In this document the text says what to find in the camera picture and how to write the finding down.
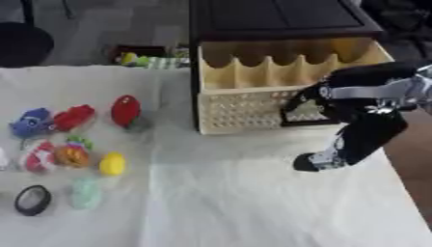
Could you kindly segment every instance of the floor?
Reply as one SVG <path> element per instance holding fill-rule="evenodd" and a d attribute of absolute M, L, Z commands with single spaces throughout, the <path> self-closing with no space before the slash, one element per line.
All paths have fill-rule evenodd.
<path fill-rule="evenodd" d="M 61 0 L 34 0 L 37 25 L 56 47 L 45 65 L 106 64 L 115 44 L 175 45 L 187 42 L 187 0 L 68 0 L 75 14 L 67 19 Z M 2 0 L 0 21 L 21 19 L 17 0 Z M 398 60 L 417 59 L 408 42 L 385 44 Z M 420 212 L 432 226 L 432 118 L 406 115 L 410 127 L 386 146 Z"/>
<path fill-rule="evenodd" d="M 36 24 L 55 40 L 45 65 L 106 64 L 115 44 L 175 45 L 188 39 L 187 0 L 33 0 Z M 0 21 L 21 21 L 17 0 L 2 0 Z"/>

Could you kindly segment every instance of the white tablecloth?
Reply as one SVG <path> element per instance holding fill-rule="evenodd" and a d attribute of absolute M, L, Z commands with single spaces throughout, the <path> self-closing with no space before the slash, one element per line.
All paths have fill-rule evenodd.
<path fill-rule="evenodd" d="M 0 147 L 11 158 L 19 142 L 7 123 L 22 112 L 89 103 L 98 119 L 85 135 L 96 159 L 121 151 L 128 160 L 117 178 L 95 169 L 0 173 L 1 246 L 432 246 L 382 151 L 351 168 L 296 172 L 293 158 L 325 148 L 337 126 L 201 136 L 191 126 L 188 81 L 187 70 L 0 69 Z M 132 135 L 110 122 L 110 106 L 124 94 L 140 99 L 152 130 Z M 73 209 L 70 183 L 87 176 L 98 179 L 103 200 L 96 209 Z M 25 217 L 14 211 L 14 196 L 32 184 L 45 185 L 54 201 Z"/>

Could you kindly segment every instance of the yellow ball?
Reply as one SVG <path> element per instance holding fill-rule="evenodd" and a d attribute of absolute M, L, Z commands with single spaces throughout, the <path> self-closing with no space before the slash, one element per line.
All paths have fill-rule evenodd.
<path fill-rule="evenodd" d="M 99 171 L 103 175 L 115 176 L 124 171 L 126 160 L 119 152 L 112 151 L 106 154 L 99 163 Z"/>

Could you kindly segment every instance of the drawer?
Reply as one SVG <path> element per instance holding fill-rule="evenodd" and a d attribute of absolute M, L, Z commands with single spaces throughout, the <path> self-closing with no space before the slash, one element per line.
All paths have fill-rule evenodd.
<path fill-rule="evenodd" d="M 335 69 L 391 62 L 371 38 L 208 41 L 198 46 L 202 134 L 279 128 L 280 108 Z M 293 124 L 328 123 L 309 102 L 287 115 Z"/>

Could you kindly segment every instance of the tape roll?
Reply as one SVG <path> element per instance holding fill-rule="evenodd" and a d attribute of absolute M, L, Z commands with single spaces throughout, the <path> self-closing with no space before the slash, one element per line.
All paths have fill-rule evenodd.
<path fill-rule="evenodd" d="M 42 185 L 23 189 L 15 199 L 15 209 L 25 216 L 42 213 L 51 203 L 51 193 Z"/>

